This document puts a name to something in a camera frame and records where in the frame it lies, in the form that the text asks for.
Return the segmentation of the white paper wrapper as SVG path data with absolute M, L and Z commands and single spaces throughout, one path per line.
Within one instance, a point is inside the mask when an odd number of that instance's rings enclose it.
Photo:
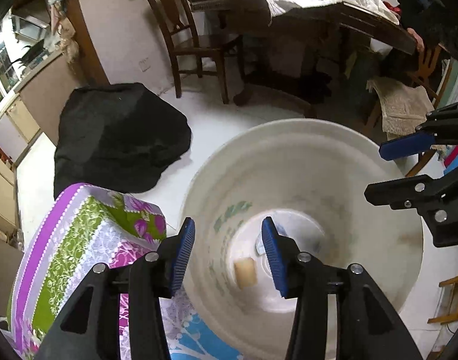
M 284 227 L 280 225 L 279 223 L 275 223 L 275 228 L 278 232 L 279 235 L 281 236 L 287 236 L 287 232 L 285 231 Z M 262 240 L 262 234 L 259 233 L 259 235 L 256 238 L 255 242 L 255 250 L 258 256 L 262 256 L 266 253 L 263 240 Z

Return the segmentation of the seated person in black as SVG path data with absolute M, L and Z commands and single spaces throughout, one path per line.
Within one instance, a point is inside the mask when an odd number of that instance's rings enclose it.
M 416 51 L 409 55 L 398 49 L 391 49 L 379 63 L 380 77 L 404 82 L 406 72 L 417 70 L 419 55 L 426 48 L 439 44 L 458 61 L 458 18 L 455 10 L 445 7 L 440 0 L 397 2 L 401 10 L 400 25 L 416 40 Z

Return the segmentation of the dark wooden table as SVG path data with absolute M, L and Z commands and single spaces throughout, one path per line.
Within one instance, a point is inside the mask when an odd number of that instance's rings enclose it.
M 412 55 L 416 41 L 390 20 L 347 2 L 325 7 L 292 8 L 271 16 L 266 0 L 188 0 L 194 12 L 216 21 L 215 28 L 242 37 L 243 51 L 256 60 L 233 98 L 246 105 L 255 86 L 278 90 L 297 98 L 305 116 L 316 115 L 315 104 L 328 94 L 327 75 L 317 69 L 324 57 L 343 74 L 353 50 L 365 49 L 371 40 Z

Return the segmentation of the kitchen base cabinets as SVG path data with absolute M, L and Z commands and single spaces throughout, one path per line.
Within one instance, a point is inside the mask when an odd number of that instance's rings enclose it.
M 32 232 L 53 203 L 62 107 L 77 86 L 60 52 L 16 85 L 0 113 L 0 230 Z

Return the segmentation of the beige towel on stool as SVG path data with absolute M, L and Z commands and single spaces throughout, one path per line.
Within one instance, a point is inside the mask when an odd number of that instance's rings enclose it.
M 425 88 L 411 88 L 399 80 L 375 76 L 366 83 L 369 92 L 375 92 L 378 100 L 364 127 L 367 135 L 381 119 L 382 131 L 389 139 L 415 132 L 418 125 L 434 111 Z

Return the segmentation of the black cloth covered object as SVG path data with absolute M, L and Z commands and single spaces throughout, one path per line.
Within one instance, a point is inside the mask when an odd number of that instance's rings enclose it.
M 191 142 L 187 117 L 141 83 L 76 88 L 60 115 L 53 194 L 77 183 L 143 193 Z

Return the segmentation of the white plastic bucket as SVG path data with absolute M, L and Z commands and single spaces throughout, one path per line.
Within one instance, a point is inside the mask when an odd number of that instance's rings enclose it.
M 400 310 L 422 265 L 422 220 L 364 196 L 369 184 L 400 176 L 373 141 L 325 120 L 279 120 L 228 141 L 197 172 L 180 213 L 196 227 L 183 286 L 199 316 L 251 359 L 284 358 L 296 301 L 280 296 L 256 253 L 266 217 L 326 265 L 363 265 Z M 237 286 L 241 258 L 255 261 L 253 287 Z

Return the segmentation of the dark wooden chair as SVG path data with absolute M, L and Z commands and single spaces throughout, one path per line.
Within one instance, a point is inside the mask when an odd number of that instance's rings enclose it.
M 147 0 L 165 41 L 175 95 L 182 96 L 182 76 L 216 77 L 221 99 L 230 102 L 226 58 L 241 60 L 243 39 L 238 35 L 200 35 L 188 0 Z

